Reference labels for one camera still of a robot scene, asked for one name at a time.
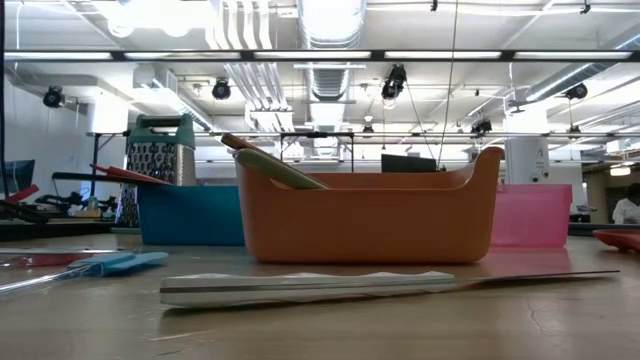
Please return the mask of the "white-handled kitchen knife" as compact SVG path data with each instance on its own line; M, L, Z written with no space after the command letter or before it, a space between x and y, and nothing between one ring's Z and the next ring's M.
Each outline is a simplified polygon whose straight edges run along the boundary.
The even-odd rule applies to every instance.
M418 274L377 272L365 275L294 273L240 276L206 273L161 281L162 303L188 308L221 308L248 304L305 303L360 297L437 293L486 282L547 280L612 275L612 270L458 278L428 271Z

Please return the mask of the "blue handled utensil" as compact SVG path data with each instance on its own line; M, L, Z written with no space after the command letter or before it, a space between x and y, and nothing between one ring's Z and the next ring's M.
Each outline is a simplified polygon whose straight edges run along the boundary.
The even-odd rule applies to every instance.
M160 266L168 256L169 254L166 252L119 252L80 259L69 264L61 272L0 285L0 297L29 291L67 279L126 275Z

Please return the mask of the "black long-handled utensil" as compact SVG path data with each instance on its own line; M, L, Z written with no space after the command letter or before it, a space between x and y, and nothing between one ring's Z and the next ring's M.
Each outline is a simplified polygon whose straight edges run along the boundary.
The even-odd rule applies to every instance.
M113 182L113 183L127 183L134 185L153 184L152 182L120 176L110 175L93 175L84 173L71 173L71 172L54 172L51 176L53 180L78 180L78 181L91 181L91 182Z

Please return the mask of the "black folding background table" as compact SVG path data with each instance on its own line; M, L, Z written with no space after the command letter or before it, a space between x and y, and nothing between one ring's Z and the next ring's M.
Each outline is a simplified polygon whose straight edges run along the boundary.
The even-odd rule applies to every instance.
M299 137L304 137L307 139L323 139L323 138L342 138L346 137L350 139L350 152L351 152L351 160L350 160L350 170L351 173L355 172L355 161L354 161L354 150L355 150L355 134L353 132L324 132L324 131L307 131L307 132L280 132L279 140L280 140L280 153L279 159L283 161L283 155L285 151L284 140L286 138L293 137L294 142Z

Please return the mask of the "black background monitor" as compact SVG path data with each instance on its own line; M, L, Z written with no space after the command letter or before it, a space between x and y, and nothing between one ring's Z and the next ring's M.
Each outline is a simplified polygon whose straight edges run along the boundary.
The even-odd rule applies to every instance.
M383 173L431 173L437 172L438 168L434 159L382 154L381 171Z

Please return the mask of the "teal blue plastic bin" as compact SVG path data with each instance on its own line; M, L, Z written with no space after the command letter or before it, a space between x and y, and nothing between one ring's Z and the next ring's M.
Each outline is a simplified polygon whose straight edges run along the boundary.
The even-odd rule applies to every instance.
M238 187L145 185L137 188L146 245L242 246Z

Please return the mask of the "pink translucent plastic bin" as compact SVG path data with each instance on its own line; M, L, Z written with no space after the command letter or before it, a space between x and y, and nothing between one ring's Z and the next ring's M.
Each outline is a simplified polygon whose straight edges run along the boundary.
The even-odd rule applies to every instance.
M499 186L491 246L563 248L571 204L572 187L567 184Z

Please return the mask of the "black background robot arms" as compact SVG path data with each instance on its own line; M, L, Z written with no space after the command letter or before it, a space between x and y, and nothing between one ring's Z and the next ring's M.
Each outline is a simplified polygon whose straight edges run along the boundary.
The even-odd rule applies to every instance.
M35 203L44 206L51 217L70 217L73 208L78 208L80 211L99 210L102 214L114 213L117 208L114 196L110 196L106 200L99 200L95 197L84 198L75 191L72 191L67 197L42 195L35 200Z

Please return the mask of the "blue screen monitor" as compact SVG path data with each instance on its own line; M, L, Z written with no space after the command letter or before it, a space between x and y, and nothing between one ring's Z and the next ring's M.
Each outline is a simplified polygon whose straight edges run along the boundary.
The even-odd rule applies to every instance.
M8 192L14 194L30 187L33 184L34 168L34 160L7 162L4 174L7 177Z

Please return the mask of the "person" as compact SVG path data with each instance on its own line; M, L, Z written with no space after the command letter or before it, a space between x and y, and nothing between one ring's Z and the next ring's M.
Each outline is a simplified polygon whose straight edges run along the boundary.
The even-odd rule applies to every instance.
M612 213L615 224L640 225L640 183L632 183Z

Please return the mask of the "silver ventilation duct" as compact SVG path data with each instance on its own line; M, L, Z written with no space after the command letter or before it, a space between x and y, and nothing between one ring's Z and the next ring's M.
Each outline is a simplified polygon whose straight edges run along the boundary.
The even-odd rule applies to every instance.
M367 0L297 0L302 45L313 50L351 50L359 45ZM347 92L349 70L307 71L311 94L339 101Z

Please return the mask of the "black overhead frame beam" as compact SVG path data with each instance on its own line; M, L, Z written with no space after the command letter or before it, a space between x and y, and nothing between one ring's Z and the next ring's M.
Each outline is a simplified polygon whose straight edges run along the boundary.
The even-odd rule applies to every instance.
M8 62L553 62L640 63L640 50L10 50Z

